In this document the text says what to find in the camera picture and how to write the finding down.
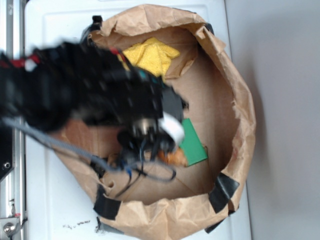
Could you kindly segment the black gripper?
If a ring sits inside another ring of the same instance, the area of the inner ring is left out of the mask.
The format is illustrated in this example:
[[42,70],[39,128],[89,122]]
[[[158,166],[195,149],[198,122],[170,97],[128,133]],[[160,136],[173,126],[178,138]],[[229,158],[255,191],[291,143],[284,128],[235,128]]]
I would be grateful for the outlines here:
[[124,159],[150,151],[175,152],[185,138],[182,127],[188,103],[160,77],[141,68],[117,71],[117,121],[125,127],[118,136]]

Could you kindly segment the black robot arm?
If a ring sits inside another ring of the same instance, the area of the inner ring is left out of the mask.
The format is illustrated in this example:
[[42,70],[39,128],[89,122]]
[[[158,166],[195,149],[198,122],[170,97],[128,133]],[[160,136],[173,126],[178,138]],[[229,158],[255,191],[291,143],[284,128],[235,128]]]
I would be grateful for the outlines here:
[[143,161],[144,150],[170,153],[185,138],[188,103],[161,77],[133,66],[116,48],[62,43],[11,60],[0,56],[0,123],[100,164],[101,158],[48,136],[77,119],[120,126],[118,168]]

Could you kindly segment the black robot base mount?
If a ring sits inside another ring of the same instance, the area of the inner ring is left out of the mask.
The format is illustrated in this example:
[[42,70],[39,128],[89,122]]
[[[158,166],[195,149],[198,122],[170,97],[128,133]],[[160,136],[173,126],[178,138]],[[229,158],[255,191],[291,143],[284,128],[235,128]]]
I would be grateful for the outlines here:
[[14,167],[14,131],[0,126],[0,181],[2,182]]

